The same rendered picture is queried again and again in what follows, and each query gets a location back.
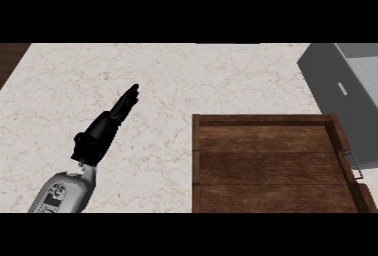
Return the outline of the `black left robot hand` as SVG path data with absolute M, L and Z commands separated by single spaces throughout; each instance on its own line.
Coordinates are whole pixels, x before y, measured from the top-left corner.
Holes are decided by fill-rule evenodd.
M 96 167 L 106 154 L 133 106 L 137 103 L 139 85 L 134 84 L 119 97 L 112 109 L 103 111 L 84 132 L 74 137 L 74 153 L 71 159 Z

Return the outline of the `grey appliance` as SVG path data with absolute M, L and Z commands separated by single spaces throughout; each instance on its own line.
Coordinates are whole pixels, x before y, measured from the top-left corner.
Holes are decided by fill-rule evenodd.
M 378 43 L 311 43 L 298 67 L 320 112 L 337 114 L 360 169 L 378 168 Z

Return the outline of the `dark wooden cabinet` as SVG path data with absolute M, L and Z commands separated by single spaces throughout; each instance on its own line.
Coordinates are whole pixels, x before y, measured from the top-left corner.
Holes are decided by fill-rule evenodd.
M 29 43 L 0 43 L 0 89 L 29 48 Z

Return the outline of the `brown wooden tray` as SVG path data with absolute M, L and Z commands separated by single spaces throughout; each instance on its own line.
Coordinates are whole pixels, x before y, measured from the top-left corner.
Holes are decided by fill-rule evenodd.
M 192 116 L 195 213 L 378 213 L 337 116 Z

